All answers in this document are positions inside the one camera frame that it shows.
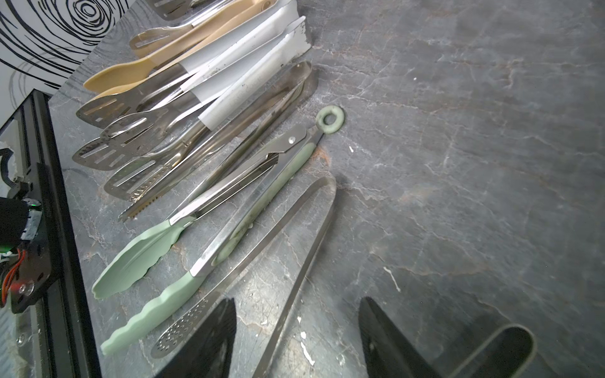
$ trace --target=marble countertop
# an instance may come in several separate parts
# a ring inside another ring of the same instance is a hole
[[[314,43],[302,58],[317,69],[319,86],[278,132],[312,125],[328,104],[344,108],[345,126],[321,140],[188,305],[329,172],[338,181],[336,218],[292,309],[273,376],[366,376],[357,328],[363,296],[429,361],[473,318],[498,311],[537,338],[524,376],[605,375],[603,5],[299,0],[299,10]],[[93,97],[82,83],[133,60],[130,37],[163,24],[135,3],[50,100],[97,345],[181,277],[246,196],[190,227],[129,290],[93,298],[93,282],[117,252],[241,140],[127,223],[117,221],[127,203],[102,188],[111,173],[71,160],[99,133],[74,115]],[[317,205],[229,292],[238,309],[234,377],[256,367],[315,232]],[[152,377],[167,361],[152,359],[150,348],[175,319],[117,355],[99,353],[103,376]]]

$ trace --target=black swirl pattern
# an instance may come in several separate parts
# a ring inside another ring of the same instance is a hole
[[[0,1],[0,43],[8,50],[0,62],[40,80],[49,91],[63,84],[134,2]]]

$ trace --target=kitchen tongs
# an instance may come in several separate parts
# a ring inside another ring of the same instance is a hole
[[[135,202],[121,214],[120,220],[134,218],[153,201],[170,191],[223,145],[244,131],[267,110],[272,109],[270,114],[229,157],[188,195],[186,201],[189,203],[195,199],[218,179],[231,173],[267,135],[271,134],[284,119],[294,112],[300,103],[315,92],[316,87],[317,77],[311,63],[296,64],[236,118],[226,126],[214,131],[202,143],[188,151],[188,154],[183,151],[172,151],[166,156],[159,156],[160,152],[155,152],[128,163],[117,171],[105,185],[108,193]],[[149,178],[137,186],[144,177]]]
[[[264,174],[191,269],[165,288],[160,296],[147,302],[124,327],[114,331],[101,345],[103,354],[126,347],[169,318],[198,290],[214,267],[231,254],[254,219],[313,154],[324,132],[335,132],[342,126],[344,113],[340,108],[333,106],[325,111],[326,108],[320,111],[316,125],[310,129],[295,126],[273,139],[174,216],[134,238],[116,256],[93,284],[95,298],[126,290],[170,250],[186,227]],[[336,116],[332,125],[324,123],[328,112]]]

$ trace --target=green silicone tongs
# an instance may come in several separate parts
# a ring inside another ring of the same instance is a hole
[[[328,114],[336,116],[336,121],[331,125],[326,125],[324,122],[324,118]],[[150,266],[170,250],[186,227],[265,174],[252,194],[202,252],[192,268],[178,281],[165,288],[160,296],[147,302],[141,312],[130,318],[124,327],[114,331],[110,338],[101,344],[102,353],[111,354],[135,342],[184,305],[214,267],[229,256],[258,214],[309,159],[324,133],[330,134],[337,131],[343,122],[344,113],[337,106],[322,109],[318,114],[315,126],[310,129],[295,126],[285,134],[273,139],[181,211],[128,243],[118,257],[124,252],[134,253],[140,256],[145,255],[147,262],[138,261],[141,265],[138,267],[136,265],[139,264],[131,264],[123,269],[122,273],[132,272],[140,278]],[[103,281],[102,278],[103,275],[93,286],[93,292],[97,298],[113,294],[110,289],[111,285],[99,285]],[[118,291],[121,291],[128,288],[129,285],[123,287],[119,282],[117,284],[114,282],[114,288],[116,287],[120,287]]]

